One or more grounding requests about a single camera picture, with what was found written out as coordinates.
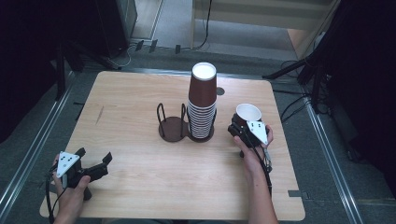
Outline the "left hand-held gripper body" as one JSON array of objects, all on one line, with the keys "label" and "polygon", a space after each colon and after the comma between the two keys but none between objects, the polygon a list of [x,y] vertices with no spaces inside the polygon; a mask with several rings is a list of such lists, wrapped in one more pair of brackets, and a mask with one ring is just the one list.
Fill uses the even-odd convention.
[{"label": "left hand-held gripper body", "polygon": [[56,176],[62,181],[64,189],[75,188],[84,175],[88,175],[92,182],[108,174],[107,165],[103,162],[89,168],[83,168],[81,159],[76,153],[60,152]]}]

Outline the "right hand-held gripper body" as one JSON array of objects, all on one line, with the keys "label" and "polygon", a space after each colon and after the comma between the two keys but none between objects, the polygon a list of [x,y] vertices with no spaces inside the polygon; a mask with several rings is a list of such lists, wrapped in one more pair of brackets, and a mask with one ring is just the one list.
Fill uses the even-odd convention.
[{"label": "right hand-held gripper body", "polygon": [[262,121],[245,121],[242,124],[232,122],[228,127],[232,136],[238,136],[248,147],[259,147],[268,144],[265,124]]}]

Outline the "brown paper cup white inside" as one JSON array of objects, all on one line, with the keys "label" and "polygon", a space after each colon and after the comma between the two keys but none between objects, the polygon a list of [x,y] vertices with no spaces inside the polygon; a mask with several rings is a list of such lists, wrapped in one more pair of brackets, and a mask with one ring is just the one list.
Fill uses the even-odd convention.
[{"label": "brown paper cup white inside", "polygon": [[262,118],[260,109],[252,104],[240,104],[235,109],[236,123],[243,125],[247,121],[258,121]]}]

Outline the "stack of brown paper cups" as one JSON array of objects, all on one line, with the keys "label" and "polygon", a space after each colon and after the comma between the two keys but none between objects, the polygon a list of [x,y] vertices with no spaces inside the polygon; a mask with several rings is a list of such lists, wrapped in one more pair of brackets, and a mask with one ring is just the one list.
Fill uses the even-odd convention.
[{"label": "stack of brown paper cups", "polygon": [[188,119],[190,134],[201,141],[210,136],[216,116],[217,69],[211,63],[197,63],[191,69]]}]

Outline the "dark wooden double cup holder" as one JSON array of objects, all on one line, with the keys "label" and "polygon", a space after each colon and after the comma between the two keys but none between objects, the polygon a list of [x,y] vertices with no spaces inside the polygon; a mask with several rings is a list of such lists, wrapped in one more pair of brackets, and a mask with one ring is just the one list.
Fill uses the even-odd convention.
[{"label": "dark wooden double cup holder", "polygon": [[197,138],[192,134],[191,124],[185,120],[185,118],[190,116],[188,115],[188,108],[184,104],[181,105],[179,117],[166,117],[162,103],[157,105],[156,114],[159,122],[159,135],[166,142],[175,143],[188,137],[193,142],[204,143],[209,141],[214,135],[214,119],[212,119],[209,134],[205,138]]}]

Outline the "person's right hand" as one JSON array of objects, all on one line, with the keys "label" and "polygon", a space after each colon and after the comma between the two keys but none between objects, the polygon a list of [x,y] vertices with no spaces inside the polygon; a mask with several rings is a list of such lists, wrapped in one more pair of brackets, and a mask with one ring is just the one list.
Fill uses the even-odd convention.
[{"label": "person's right hand", "polygon": [[262,172],[260,159],[263,154],[259,152],[257,155],[255,150],[253,148],[249,148],[238,135],[233,138],[233,141],[242,151],[246,178],[251,178],[256,174],[260,174]]}]

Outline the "person's left hand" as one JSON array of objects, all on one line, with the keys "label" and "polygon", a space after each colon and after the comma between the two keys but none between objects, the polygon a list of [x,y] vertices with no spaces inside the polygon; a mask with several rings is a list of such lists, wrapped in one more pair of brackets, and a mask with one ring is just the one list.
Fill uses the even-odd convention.
[{"label": "person's left hand", "polygon": [[83,209],[84,190],[89,186],[91,178],[84,175],[75,188],[64,189],[62,181],[53,174],[54,183],[59,196],[59,210],[57,218],[60,216],[79,217]]}]

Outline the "grey tape strip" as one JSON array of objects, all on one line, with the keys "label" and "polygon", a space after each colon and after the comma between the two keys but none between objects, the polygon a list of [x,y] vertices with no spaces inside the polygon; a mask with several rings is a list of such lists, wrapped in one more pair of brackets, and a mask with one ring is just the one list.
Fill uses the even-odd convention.
[{"label": "grey tape strip", "polygon": [[289,190],[288,194],[290,197],[299,197],[302,200],[309,200],[310,196],[306,191],[301,191],[301,190]]}]

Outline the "black tripod stand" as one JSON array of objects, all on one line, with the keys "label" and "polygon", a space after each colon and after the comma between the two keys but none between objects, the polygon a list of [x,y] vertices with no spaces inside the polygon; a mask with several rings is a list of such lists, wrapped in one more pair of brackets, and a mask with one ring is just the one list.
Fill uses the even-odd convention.
[{"label": "black tripod stand", "polygon": [[319,90],[320,82],[325,76],[324,72],[324,53],[322,48],[316,48],[311,54],[305,58],[274,72],[271,75],[262,76],[263,79],[277,79],[286,75],[287,73],[301,68],[300,74],[297,76],[297,81],[300,85],[306,85],[310,80],[313,80],[311,91],[311,105],[314,111],[319,113]]}]

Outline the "black metal stand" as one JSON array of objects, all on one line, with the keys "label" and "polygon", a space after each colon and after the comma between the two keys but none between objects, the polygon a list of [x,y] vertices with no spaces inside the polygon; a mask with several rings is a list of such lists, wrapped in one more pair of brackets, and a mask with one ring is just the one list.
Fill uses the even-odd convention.
[{"label": "black metal stand", "polygon": [[119,65],[106,61],[104,58],[82,45],[73,41],[61,40],[56,48],[56,101],[61,99],[66,90],[65,64],[68,63],[73,71],[81,72],[83,70],[84,63],[80,58],[80,54],[88,56],[90,59],[109,70],[120,70]]}]

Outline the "light wooden shelf unit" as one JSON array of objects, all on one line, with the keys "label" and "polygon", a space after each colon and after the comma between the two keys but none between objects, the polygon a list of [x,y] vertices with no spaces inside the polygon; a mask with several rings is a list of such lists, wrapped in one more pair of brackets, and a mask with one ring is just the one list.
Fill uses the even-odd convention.
[{"label": "light wooden shelf unit", "polygon": [[194,22],[210,12],[212,21],[285,28],[298,59],[327,30],[341,0],[192,0],[191,43]]}]

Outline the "dark curtain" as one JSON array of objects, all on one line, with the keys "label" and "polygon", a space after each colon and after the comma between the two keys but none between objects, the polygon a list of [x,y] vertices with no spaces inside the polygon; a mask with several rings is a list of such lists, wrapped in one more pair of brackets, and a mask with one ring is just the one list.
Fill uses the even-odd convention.
[{"label": "dark curtain", "polygon": [[0,0],[0,143],[55,83],[51,0]]}]

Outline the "black cabinet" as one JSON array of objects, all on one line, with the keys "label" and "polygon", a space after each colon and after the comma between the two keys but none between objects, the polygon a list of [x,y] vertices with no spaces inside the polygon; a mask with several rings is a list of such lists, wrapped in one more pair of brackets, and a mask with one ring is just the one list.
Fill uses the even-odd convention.
[{"label": "black cabinet", "polygon": [[105,43],[110,58],[127,50],[137,20],[135,0],[95,0]]}]

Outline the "aluminium floor rail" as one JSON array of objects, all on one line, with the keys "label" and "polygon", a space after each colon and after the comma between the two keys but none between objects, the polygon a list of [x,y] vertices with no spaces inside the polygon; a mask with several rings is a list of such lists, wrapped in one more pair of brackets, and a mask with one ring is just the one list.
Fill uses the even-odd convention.
[{"label": "aluminium floor rail", "polygon": [[0,144],[0,219],[10,210],[27,176],[31,157],[43,145],[55,116],[60,114],[65,98],[56,100],[57,86],[52,86],[27,113],[10,137]]},{"label": "aluminium floor rail", "polygon": [[339,162],[333,153],[332,144],[324,130],[320,117],[315,113],[312,105],[307,107],[307,113],[317,135],[327,165],[330,169],[333,182],[337,188],[341,203],[346,211],[346,216],[349,220],[349,223],[364,224],[360,209],[347,183]]}]

